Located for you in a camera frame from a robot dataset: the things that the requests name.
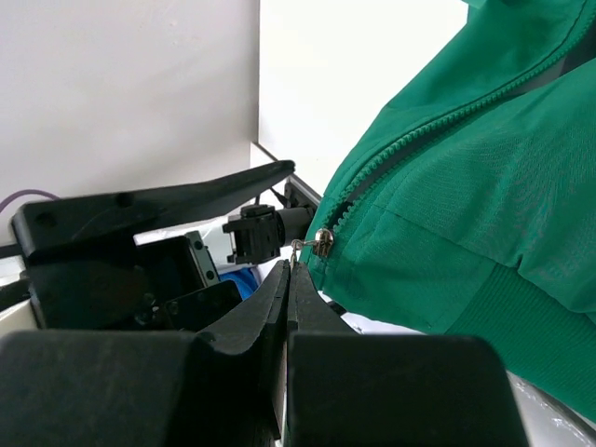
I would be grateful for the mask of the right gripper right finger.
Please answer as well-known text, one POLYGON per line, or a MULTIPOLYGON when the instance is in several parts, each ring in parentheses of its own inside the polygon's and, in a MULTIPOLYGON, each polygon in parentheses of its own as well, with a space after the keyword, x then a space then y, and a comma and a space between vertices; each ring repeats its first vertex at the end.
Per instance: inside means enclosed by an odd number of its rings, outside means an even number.
POLYGON ((501 359, 479 338, 361 334, 291 271, 288 424, 294 446, 524 446, 501 359))

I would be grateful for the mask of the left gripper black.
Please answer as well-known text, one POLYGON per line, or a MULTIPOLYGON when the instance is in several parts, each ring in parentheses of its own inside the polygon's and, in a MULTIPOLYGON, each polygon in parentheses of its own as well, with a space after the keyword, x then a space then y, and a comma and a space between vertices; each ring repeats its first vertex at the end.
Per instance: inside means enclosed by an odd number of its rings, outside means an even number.
POLYGON ((43 329, 200 331, 240 304, 198 232, 141 233, 220 217, 294 173, 281 160, 201 183, 31 202, 11 218, 43 329))

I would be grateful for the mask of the green jacket white lining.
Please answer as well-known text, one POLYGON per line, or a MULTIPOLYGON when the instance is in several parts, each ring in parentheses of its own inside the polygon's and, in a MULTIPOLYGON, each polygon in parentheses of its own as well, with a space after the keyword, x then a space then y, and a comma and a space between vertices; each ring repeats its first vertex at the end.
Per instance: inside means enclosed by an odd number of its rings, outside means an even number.
POLYGON ((480 337, 595 416, 595 5, 473 1, 329 182, 303 251, 347 311, 480 337))

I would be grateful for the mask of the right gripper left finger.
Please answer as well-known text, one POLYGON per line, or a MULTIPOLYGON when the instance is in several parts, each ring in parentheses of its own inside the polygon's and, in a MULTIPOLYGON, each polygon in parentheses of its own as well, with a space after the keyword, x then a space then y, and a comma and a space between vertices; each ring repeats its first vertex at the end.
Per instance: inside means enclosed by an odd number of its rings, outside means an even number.
POLYGON ((290 267, 201 332, 18 331, 1 339, 5 446, 272 446, 290 267))

